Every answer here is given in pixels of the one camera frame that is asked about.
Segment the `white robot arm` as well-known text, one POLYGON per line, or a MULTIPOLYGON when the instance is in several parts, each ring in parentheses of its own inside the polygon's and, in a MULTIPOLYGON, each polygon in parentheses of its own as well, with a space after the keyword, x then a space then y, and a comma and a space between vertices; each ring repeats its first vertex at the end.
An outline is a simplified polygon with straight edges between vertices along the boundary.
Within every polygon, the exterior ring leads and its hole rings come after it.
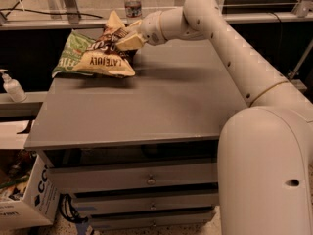
POLYGON ((215 0, 185 0, 126 32, 121 50, 203 36, 246 102, 219 138, 222 234, 313 235, 312 103, 224 20, 215 0))

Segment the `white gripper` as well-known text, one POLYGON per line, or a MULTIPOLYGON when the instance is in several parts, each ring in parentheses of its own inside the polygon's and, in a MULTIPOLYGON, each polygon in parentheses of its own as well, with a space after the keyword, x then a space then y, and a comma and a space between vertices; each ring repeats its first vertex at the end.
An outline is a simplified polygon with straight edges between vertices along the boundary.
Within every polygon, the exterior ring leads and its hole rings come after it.
POLYGON ((157 46, 166 42, 161 31, 162 11, 156 11, 148 14, 143 20, 138 20, 126 27, 127 32, 139 31, 127 34, 115 43, 115 46, 121 51, 138 50, 147 42, 150 45, 157 46))

